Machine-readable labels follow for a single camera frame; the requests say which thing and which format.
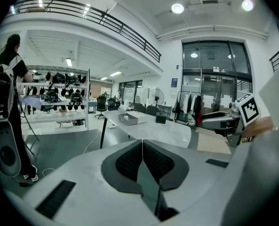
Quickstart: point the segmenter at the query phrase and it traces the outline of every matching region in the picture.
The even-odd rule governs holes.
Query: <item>black shirt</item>
[[[0,56],[0,65],[9,65],[12,59],[15,58],[15,56],[17,55],[18,54],[13,53],[6,56]],[[21,60],[13,68],[13,72],[14,72],[14,81],[16,81],[17,76],[19,76],[20,78],[23,78],[25,76],[25,74],[28,72],[28,69],[26,68],[26,65],[23,60]]]

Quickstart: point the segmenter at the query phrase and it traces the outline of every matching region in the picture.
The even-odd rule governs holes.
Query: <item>person's hair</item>
[[[0,53],[0,64],[9,63],[13,57],[13,55],[17,55],[15,52],[15,46],[20,44],[20,36],[19,34],[12,34],[9,36],[7,44],[1,50]]]

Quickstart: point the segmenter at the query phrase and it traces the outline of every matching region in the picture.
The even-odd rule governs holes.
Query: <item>round ceiling light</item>
[[[179,4],[179,3],[176,3],[176,4],[174,4],[174,5],[172,6],[172,11],[173,11],[174,13],[182,13],[183,10],[184,10],[184,7],[183,7],[181,4]]]
[[[191,57],[192,57],[192,58],[196,58],[196,57],[198,57],[198,55],[197,55],[196,53],[192,53],[192,54],[191,54]]]
[[[250,0],[244,0],[242,2],[242,7],[245,11],[251,11],[253,9],[253,2]]]

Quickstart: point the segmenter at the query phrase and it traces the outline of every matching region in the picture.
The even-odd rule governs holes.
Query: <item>ceiling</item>
[[[0,51],[9,36],[10,34],[0,36]],[[152,69],[120,50],[95,40],[62,32],[28,31],[26,41],[21,41],[19,54],[27,66],[36,67],[36,70],[38,66],[44,66],[43,70],[52,66],[62,72],[63,68],[68,67],[66,58],[70,58],[73,69],[90,69],[91,77],[96,79],[108,77],[121,80],[139,74],[154,75]],[[110,74],[117,71],[121,74],[110,77]]]
[[[255,7],[246,12],[242,9],[243,0],[117,0],[126,4],[129,11],[135,9],[145,17],[149,27],[157,30],[156,35],[200,25],[231,25],[266,32],[271,13],[263,0],[252,0]],[[171,6],[180,3],[182,14],[170,11]]]

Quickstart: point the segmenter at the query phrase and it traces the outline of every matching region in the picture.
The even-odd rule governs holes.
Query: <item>light fixture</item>
[[[253,2],[250,0],[244,0],[242,2],[242,7],[245,11],[251,11],[253,9]]]
[[[196,57],[198,57],[198,55],[197,55],[196,53],[192,53],[192,54],[191,54],[191,57],[192,57],[192,58],[196,58]]]
[[[84,10],[84,14],[83,14],[83,18],[85,18],[87,16],[87,14],[88,14],[88,12],[90,10],[90,6],[91,5],[89,3],[86,4],[85,10]]]
[[[42,8],[43,7],[43,1],[39,0],[39,7]]]
[[[14,8],[14,5],[11,6],[11,12],[12,12],[13,15],[16,13],[16,12],[15,12],[15,8]]]
[[[72,67],[72,60],[70,58],[66,59],[66,63],[69,67]]]
[[[115,75],[117,75],[117,74],[120,74],[121,72],[115,72],[115,73],[113,73],[113,74],[110,74],[110,76],[115,76]]]
[[[172,6],[172,11],[173,11],[174,13],[182,13],[183,10],[184,10],[184,7],[183,7],[181,4],[179,4],[179,3],[176,3],[176,4],[174,4],[174,5]]]

